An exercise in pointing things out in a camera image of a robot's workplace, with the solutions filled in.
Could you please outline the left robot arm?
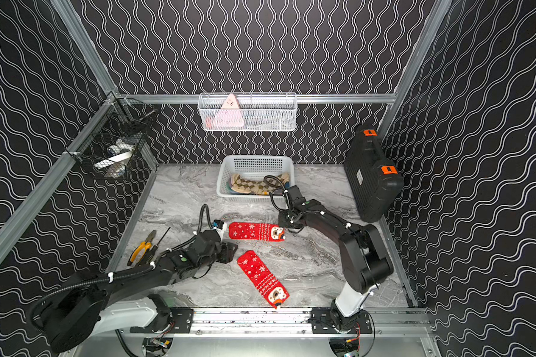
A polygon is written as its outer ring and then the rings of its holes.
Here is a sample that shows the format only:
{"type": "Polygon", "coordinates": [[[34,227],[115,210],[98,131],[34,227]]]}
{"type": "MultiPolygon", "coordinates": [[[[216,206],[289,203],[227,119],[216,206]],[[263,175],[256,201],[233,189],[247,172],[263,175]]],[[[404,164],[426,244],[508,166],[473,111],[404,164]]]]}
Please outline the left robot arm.
{"type": "Polygon", "coordinates": [[[222,234],[216,228],[203,231],[144,265],[120,272],[78,272],[62,287],[41,297],[28,311],[28,322],[46,337],[55,353],[66,352],[90,336],[111,330],[166,330],[173,319],[163,297],[132,297],[194,278],[200,269],[209,269],[214,263],[232,262],[238,245],[222,241],[222,234]]]}

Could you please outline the beige argyle sock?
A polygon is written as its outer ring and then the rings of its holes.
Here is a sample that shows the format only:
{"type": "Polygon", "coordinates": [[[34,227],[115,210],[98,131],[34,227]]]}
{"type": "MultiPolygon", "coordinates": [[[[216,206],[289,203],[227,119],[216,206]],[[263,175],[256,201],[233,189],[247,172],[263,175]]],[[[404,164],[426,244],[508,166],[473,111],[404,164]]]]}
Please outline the beige argyle sock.
{"type": "Polygon", "coordinates": [[[243,178],[240,174],[234,173],[230,176],[226,186],[231,193],[255,196],[267,196],[283,187],[290,186],[290,174],[283,173],[278,176],[268,175],[260,181],[243,178]]]}

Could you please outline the red christmas sock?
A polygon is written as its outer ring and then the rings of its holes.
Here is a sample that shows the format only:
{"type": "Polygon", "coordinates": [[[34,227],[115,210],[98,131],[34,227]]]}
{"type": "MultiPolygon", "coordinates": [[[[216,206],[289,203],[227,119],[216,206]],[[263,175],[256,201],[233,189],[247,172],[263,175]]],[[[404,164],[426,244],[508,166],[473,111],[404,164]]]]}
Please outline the red christmas sock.
{"type": "Polygon", "coordinates": [[[263,260],[249,250],[237,259],[237,263],[266,302],[272,308],[280,309],[290,294],[263,260]]]}
{"type": "Polygon", "coordinates": [[[285,230],[283,227],[269,223],[234,222],[229,225],[229,238],[283,242],[285,240],[285,230]]]}

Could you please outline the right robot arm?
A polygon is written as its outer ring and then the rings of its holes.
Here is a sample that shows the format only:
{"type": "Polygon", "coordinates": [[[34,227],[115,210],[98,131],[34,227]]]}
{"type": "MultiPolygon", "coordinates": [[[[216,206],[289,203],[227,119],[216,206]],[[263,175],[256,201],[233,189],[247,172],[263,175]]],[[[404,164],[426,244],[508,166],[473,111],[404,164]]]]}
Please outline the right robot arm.
{"type": "Polygon", "coordinates": [[[284,228],[300,232],[312,228],[339,248],[345,285],[332,301],[328,325],[348,332],[361,319],[368,297],[394,272],[394,266],[379,230],[374,225],[362,226],[329,211],[315,199],[305,199],[296,186],[279,188],[285,207],[270,201],[278,211],[278,222],[284,228]]]}

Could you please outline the white plastic basket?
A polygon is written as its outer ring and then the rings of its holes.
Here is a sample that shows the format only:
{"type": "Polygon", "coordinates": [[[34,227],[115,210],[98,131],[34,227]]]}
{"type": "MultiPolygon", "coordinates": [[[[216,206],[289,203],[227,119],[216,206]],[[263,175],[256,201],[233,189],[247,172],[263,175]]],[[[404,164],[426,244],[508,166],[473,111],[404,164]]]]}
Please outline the white plastic basket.
{"type": "Polygon", "coordinates": [[[267,175],[279,176],[287,174],[289,182],[295,184],[294,163],[287,156],[226,156],[220,166],[217,177],[217,195],[227,201],[246,203],[269,203],[268,195],[237,193],[232,190],[233,175],[248,181],[260,181],[267,175]]]}

